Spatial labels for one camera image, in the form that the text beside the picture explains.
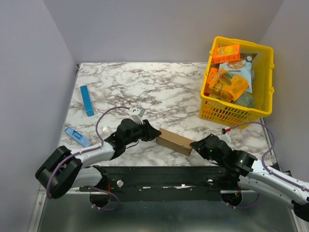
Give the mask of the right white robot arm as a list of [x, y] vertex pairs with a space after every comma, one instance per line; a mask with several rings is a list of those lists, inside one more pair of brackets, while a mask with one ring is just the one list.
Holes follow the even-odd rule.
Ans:
[[293, 209], [302, 220], [309, 220], [309, 184], [265, 165], [254, 155], [235, 150], [211, 134], [190, 146], [204, 159], [225, 168], [222, 184], [227, 189], [239, 186], [268, 195]]

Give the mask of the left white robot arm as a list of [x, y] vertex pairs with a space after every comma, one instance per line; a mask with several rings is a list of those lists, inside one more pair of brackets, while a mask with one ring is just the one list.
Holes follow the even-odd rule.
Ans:
[[95, 164], [118, 158], [131, 143], [152, 141], [159, 135], [161, 131], [153, 128], [148, 120], [139, 124], [126, 118], [102, 144], [76, 151], [64, 145], [58, 147], [36, 171], [35, 178], [52, 199], [62, 197], [71, 188], [87, 185], [97, 191], [104, 190], [107, 179]]

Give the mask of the brown cardboard box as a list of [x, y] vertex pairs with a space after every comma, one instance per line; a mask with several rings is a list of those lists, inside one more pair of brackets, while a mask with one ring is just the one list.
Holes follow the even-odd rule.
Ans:
[[193, 140], [165, 129], [160, 129], [159, 131], [161, 132], [161, 135], [156, 139], [158, 145], [164, 146], [183, 155], [190, 156], [192, 152], [190, 144], [194, 142]]

